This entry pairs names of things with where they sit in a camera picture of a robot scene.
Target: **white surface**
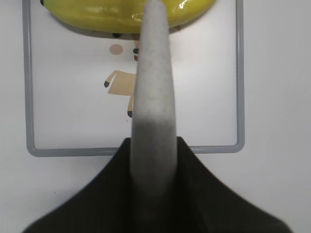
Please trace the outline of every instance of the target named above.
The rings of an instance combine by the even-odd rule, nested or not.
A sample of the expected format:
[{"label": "white surface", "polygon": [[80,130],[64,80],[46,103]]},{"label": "white surface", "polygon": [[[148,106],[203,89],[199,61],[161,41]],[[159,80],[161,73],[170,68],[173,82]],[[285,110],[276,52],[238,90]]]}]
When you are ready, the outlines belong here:
[{"label": "white surface", "polygon": [[[133,40],[77,34],[31,3],[35,146],[118,147],[131,135],[129,96],[103,83],[114,70],[136,72]],[[232,0],[171,35],[177,134],[191,146],[237,143],[235,37]],[[113,44],[124,52],[112,55]]]},{"label": "white surface", "polygon": [[[237,154],[200,159],[295,233],[309,233],[311,3],[246,0],[244,7],[246,144]],[[20,233],[86,185],[109,160],[35,158],[27,152],[21,24],[21,1],[0,0],[1,233]]]}]

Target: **gray whiteboard frame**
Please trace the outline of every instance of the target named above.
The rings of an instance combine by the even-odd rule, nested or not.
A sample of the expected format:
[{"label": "gray whiteboard frame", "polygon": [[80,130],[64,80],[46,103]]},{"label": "gray whiteboard frame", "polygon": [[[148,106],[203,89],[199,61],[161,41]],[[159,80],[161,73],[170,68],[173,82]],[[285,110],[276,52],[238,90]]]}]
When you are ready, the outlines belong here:
[{"label": "gray whiteboard frame", "polygon": [[[118,148],[87,149],[48,149],[35,147],[32,46],[31,46],[31,11],[30,1],[22,1],[24,34],[24,71],[25,71],[25,110],[26,110],[26,144],[29,153],[35,157],[65,156],[102,156],[114,155]],[[197,146],[191,147],[194,153],[236,153],[245,143],[244,120],[244,41],[243,41],[243,0],[236,0],[236,46],[237,46],[237,143],[233,146]]]}]

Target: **small tan circle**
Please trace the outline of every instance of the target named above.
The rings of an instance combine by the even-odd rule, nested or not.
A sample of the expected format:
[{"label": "small tan circle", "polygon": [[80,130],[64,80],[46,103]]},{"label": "small tan circle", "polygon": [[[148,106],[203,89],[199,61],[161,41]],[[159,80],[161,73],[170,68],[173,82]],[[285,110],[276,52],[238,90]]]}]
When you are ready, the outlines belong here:
[{"label": "small tan circle", "polygon": [[123,52],[123,47],[121,45],[114,44],[110,46],[109,50],[113,55],[119,55]]}]

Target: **white table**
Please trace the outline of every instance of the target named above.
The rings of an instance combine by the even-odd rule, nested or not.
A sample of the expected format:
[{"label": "white table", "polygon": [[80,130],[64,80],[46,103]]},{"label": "white table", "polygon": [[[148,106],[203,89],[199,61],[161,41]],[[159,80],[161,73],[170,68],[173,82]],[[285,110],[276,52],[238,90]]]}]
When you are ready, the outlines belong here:
[{"label": "white table", "polygon": [[[199,156],[295,233],[311,229],[310,8],[306,0],[245,1],[246,144],[237,154]],[[0,32],[0,232],[20,233],[85,186],[110,158],[27,152],[21,1],[0,1]]]}]

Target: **yellow plastic object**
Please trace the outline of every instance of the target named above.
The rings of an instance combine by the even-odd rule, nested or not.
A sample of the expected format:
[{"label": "yellow plastic object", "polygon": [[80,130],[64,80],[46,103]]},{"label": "yellow plastic object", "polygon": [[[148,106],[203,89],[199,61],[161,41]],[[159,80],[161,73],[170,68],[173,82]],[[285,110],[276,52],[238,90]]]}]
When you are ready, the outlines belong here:
[{"label": "yellow plastic object", "polygon": [[[171,27],[201,15],[216,0],[163,0]],[[92,31],[140,33],[148,0],[41,0],[59,20]]]}]

